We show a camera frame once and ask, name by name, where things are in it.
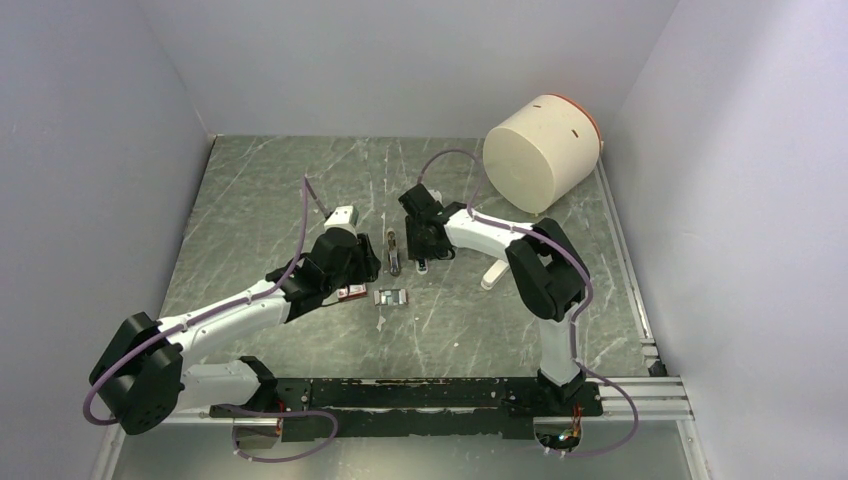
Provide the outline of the beige stapler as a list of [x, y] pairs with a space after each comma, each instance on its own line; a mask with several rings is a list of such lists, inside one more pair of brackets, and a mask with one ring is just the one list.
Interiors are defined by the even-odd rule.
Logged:
[[393, 228], [386, 229], [385, 240], [388, 260], [388, 272], [391, 276], [398, 277], [401, 274], [402, 267], [399, 256], [397, 234]]

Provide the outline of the red staple box sleeve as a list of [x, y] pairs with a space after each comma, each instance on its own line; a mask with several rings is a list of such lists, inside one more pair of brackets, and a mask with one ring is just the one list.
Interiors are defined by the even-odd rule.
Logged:
[[339, 302], [351, 301], [366, 297], [368, 289], [366, 284], [354, 284], [340, 288], [337, 291], [337, 299]]

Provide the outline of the staple box tray with staples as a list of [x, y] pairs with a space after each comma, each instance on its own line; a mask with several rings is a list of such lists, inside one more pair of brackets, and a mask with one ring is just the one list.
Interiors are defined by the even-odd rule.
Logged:
[[407, 305], [408, 300], [408, 292], [404, 288], [379, 289], [373, 294], [373, 302], [376, 307]]

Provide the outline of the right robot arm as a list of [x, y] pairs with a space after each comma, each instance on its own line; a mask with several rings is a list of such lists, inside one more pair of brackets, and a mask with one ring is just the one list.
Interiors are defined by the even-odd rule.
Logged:
[[560, 225], [547, 217], [535, 224], [516, 223], [464, 203], [444, 205], [421, 184], [402, 194], [399, 203], [406, 214], [410, 259], [451, 260], [458, 249], [467, 249], [507, 264], [520, 299], [539, 326], [540, 402], [550, 413], [565, 413], [585, 382], [577, 317], [590, 302], [592, 289], [588, 269]]

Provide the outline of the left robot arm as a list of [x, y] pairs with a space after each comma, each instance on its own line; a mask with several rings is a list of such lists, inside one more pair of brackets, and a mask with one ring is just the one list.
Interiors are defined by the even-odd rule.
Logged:
[[203, 358], [219, 347], [319, 309], [339, 289], [374, 282], [381, 264], [365, 233], [330, 227], [309, 252], [247, 290], [193, 312], [125, 319], [89, 375], [85, 418], [100, 398], [128, 435], [145, 433], [175, 412], [235, 405], [254, 416], [279, 405], [278, 380], [256, 357], [224, 364]]

